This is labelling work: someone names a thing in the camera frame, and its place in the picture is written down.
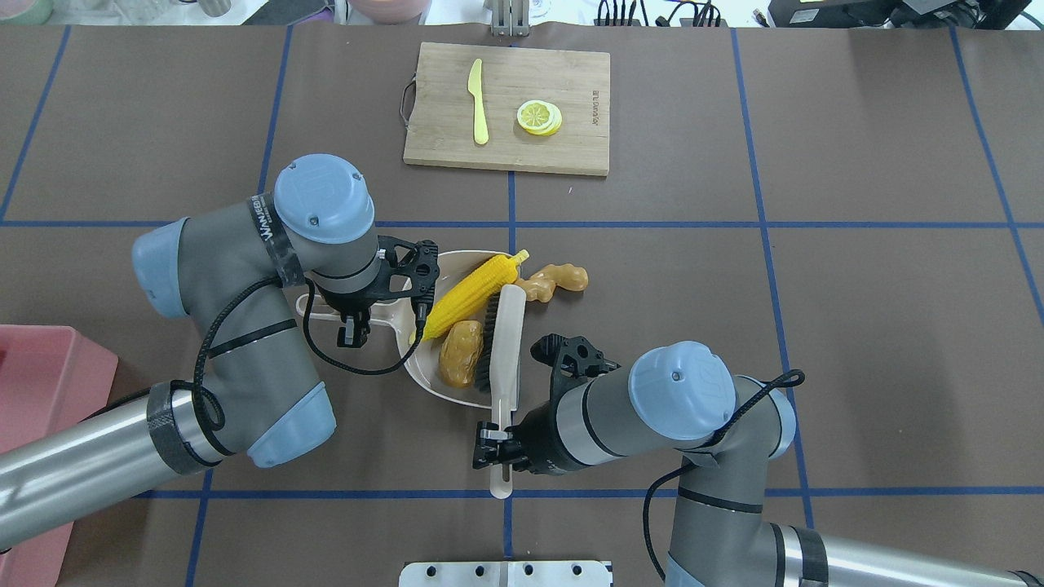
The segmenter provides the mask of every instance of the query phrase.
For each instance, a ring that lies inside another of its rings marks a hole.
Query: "black bristles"
[[[485,320],[482,322],[482,352],[475,365],[475,388],[483,394],[491,393],[490,362],[493,359],[493,330],[497,326],[497,308],[500,306],[500,292],[490,296],[485,303]]]

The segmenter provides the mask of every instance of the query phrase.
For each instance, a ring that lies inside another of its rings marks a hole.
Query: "cutting board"
[[[482,60],[490,141],[475,144],[468,74]],[[609,53],[422,43],[403,161],[414,165],[609,174]],[[562,128],[535,137],[515,121],[526,100],[562,111]]]

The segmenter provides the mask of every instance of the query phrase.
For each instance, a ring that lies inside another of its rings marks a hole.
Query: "brown table surface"
[[[691,338],[736,372],[804,369],[768,519],[1040,571],[1044,36],[538,26],[518,44],[613,55],[608,179],[403,164],[421,41],[506,44],[481,25],[4,27],[0,323],[113,350],[113,398],[187,376],[198,338],[148,305],[132,242],[333,152],[384,233],[588,267],[584,295],[529,306],[526,344],[584,334],[628,362]],[[379,333],[342,356],[396,355]],[[60,584],[396,585],[405,562],[505,555],[656,583],[641,495],[675,453],[520,475],[500,502],[470,468],[482,413],[405,373],[319,370],[333,439],[85,518]],[[525,359],[523,414],[546,380]],[[654,506],[661,553],[672,506]]]

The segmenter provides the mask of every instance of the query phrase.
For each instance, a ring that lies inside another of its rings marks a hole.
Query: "lemon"
[[[516,114],[519,126],[530,135],[547,137],[562,127],[562,111],[544,100],[529,100],[519,107]]]

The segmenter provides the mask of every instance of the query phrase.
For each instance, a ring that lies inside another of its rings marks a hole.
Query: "white mounting plate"
[[[410,563],[399,587],[612,587],[612,567],[608,561]]]

